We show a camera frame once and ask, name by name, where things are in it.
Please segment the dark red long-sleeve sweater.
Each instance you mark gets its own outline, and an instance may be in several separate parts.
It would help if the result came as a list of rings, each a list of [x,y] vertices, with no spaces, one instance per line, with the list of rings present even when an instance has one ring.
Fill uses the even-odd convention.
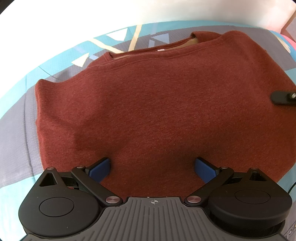
[[[295,84],[239,31],[106,52],[66,81],[36,84],[42,164],[67,172],[108,157],[102,185],[121,198],[186,197],[202,185],[197,157],[279,181],[295,164],[295,108],[274,105],[276,90]]]

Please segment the blue grey patterned bed sheet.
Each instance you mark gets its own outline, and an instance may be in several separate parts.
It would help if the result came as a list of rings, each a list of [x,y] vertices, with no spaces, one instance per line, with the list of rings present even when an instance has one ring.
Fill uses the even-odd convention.
[[[295,41],[284,34],[238,24],[211,21],[175,21],[128,27],[85,41],[42,63],[1,99],[1,239],[21,240],[25,231],[18,211],[23,199],[43,172],[35,121],[34,86],[40,79],[61,82],[76,75],[112,48],[128,51],[177,42],[194,30],[245,32],[260,44],[295,79]]]

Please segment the grey bedside cabinet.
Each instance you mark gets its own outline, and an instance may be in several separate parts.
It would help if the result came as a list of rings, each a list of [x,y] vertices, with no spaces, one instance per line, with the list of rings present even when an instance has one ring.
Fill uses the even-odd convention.
[[[295,16],[292,16],[283,26],[280,32],[295,42]]]

